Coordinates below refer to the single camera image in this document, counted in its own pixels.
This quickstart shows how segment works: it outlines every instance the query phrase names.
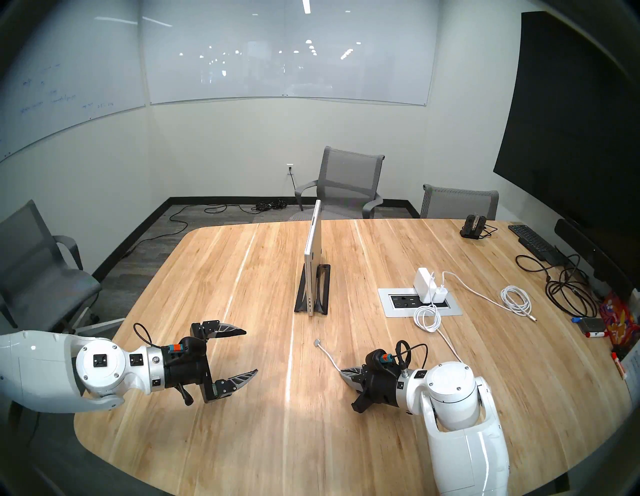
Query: red marker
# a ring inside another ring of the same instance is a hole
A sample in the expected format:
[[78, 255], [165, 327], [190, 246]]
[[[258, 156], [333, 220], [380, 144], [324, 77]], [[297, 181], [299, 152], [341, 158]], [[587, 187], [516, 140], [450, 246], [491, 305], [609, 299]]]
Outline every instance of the red marker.
[[613, 358], [613, 362], [616, 364], [616, 367], [618, 368], [618, 372], [620, 372], [620, 377], [622, 377], [623, 379], [626, 379], [627, 378], [627, 373], [625, 372], [624, 368], [622, 367], [622, 364], [620, 363], [620, 360], [618, 360], [618, 356], [616, 355], [615, 351], [613, 353], [611, 353], [611, 358]]

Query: tv screen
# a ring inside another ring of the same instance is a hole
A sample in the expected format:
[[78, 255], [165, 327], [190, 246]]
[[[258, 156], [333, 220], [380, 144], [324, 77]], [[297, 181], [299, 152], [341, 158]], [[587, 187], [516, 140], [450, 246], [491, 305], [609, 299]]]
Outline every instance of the tv screen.
[[573, 221], [640, 287], [640, 90], [546, 12], [522, 14], [518, 75], [493, 171]]

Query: black baseboard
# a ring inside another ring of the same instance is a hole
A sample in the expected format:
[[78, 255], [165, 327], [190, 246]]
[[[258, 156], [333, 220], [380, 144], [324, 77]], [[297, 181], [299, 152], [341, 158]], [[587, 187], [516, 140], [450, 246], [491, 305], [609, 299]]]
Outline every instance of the black baseboard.
[[[113, 250], [111, 255], [109, 255], [107, 259], [93, 272], [93, 277], [99, 282], [102, 282], [103, 279], [107, 277], [107, 274], [120, 261], [122, 255], [127, 253], [136, 240], [142, 236], [142, 234], [149, 229], [171, 205], [255, 205], [259, 202], [269, 202], [279, 198], [285, 200], [289, 205], [295, 205], [297, 203], [295, 196], [171, 196], [170, 198], [167, 198], [162, 205], [155, 209], [149, 217], [144, 219], [140, 225], [136, 227], [115, 250]], [[302, 204], [313, 205], [316, 200], [317, 198], [314, 196], [303, 196]], [[413, 208], [413, 205], [409, 200], [384, 200], [381, 206], [405, 208], [414, 219], [420, 218], [420, 215]]]
[[165, 200], [162, 205], [160, 205], [157, 209], [155, 209], [149, 217], [144, 219], [138, 227], [136, 227], [131, 234], [127, 236], [127, 238], [122, 241], [118, 245], [118, 247], [111, 252], [111, 255], [107, 257], [107, 259], [100, 264], [100, 266], [93, 271], [93, 277], [98, 280], [98, 282], [102, 282], [107, 274], [116, 266], [116, 264], [122, 258], [122, 255], [127, 253], [127, 250], [133, 246], [136, 240], [142, 236], [147, 229], [151, 227], [151, 225], [157, 221], [162, 214], [166, 212], [166, 210], [171, 206], [169, 200]]

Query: white cable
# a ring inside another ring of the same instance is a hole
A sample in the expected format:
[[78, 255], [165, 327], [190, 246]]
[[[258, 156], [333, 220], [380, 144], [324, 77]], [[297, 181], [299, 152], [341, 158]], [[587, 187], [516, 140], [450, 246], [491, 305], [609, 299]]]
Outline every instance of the white cable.
[[338, 365], [336, 365], [336, 364], [335, 364], [335, 362], [333, 361], [333, 358], [331, 358], [331, 355], [329, 355], [329, 352], [328, 352], [327, 350], [325, 350], [325, 349], [322, 347], [322, 345], [320, 344], [320, 338], [318, 338], [318, 339], [316, 339], [316, 340], [314, 341], [314, 346], [315, 346], [316, 348], [320, 348], [322, 351], [324, 351], [324, 354], [325, 354], [326, 356], [328, 356], [328, 357], [329, 357], [329, 360], [331, 360], [331, 363], [333, 364], [333, 366], [335, 367], [335, 369], [336, 369], [338, 372], [340, 372], [340, 368], [338, 367]]
[[[432, 272], [430, 275], [431, 275], [431, 279], [433, 279], [434, 273]], [[433, 294], [431, 293], [430, 281], [428, 282], [428, 287], [429, 287], [429, 298], [431, 300], [431, 303], [429, 303], [429, 305], [426, 305], [424, 307], [419, 307], [415, 309], [415, 313], [413, 314], [413, 322], [423, 331], [427, 331], [427, 332], [438, 331], [438, 334], [442, 336], [444, 342], [447, 343], [447, 346], [449, 347], [449, 349], [453, 352], [454, 355], [456, 355], [456, 358], [458, 359], [458, 361], [462, 362], [462, 359], [458, 356], [458, 354], [456, 353], [456, 350], [453, 348], [451, 341], [449, 341], [447, 337], [440, 331], [440, 324], [442, 324], [442, 316], [438, 311], [438, 307], [436, 307], [433, 303]], [[427, 325], [427, 323], [424, 321], [424, 318], [426, 316], [433, 316], [433, 324]]]
[[[486, 301], [490, 301], [494, 305], [496, 305], [496, 306], [498, 306], [500, 308], [503, 308], [504, 310], [507, 310], [508, 312], [512, 312], [512, 313], [514, 313], [516, 315], [520, 315], [522, 317], [528, 317], [529, 319], [533, 320], [534, 322], [538, 322], [538, 320], [533, 315], [531, 315], [531, 300], [529, 299], [529, 295], [527, 294], [527, 292], [524, 291], [523, 289], [520, 289], [517, 286], [507, 286], [506, 288], [504, 288], [500, 292], [500, 297], [502, 298], [502, 302], [505, 304], [505, 306], [503, 306], [500, 303], [496, 303], [495, 301], [491, 300], [490, 298], [487, 298], [486, 296], [483, 296], [482, 294], [480, 294], [480, 293], [474, 291], [473, 289], [471, 289], [469, 286], [467, 286], [465, 283], [462, 282], [462, 279], [460, 277], [455, 275], [453, 272], [444, 271], [442, 273], [442, 285], [443, 286], [444, 286], [444, 275], [445, 274], [451, 274], [453, 277], [455, 277], [456, 279], [458, 279], [460, 281], [461, 285], [466, 287], [473, 294], [478, 295], [480, 298], [484, 298]], [[517, 294], [518, 297], [522, 300], [522, 303], [517, 303], [509, 295], [510, 293]]]

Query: paper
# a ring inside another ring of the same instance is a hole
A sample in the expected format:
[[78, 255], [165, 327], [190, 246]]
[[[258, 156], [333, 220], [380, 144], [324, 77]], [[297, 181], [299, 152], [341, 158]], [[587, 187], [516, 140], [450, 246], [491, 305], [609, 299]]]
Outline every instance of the paper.
[[640, 342], [637, 342], [628, 355], [621, 361], [627, 372], [627, 388], [634, 408], [640, 404]]

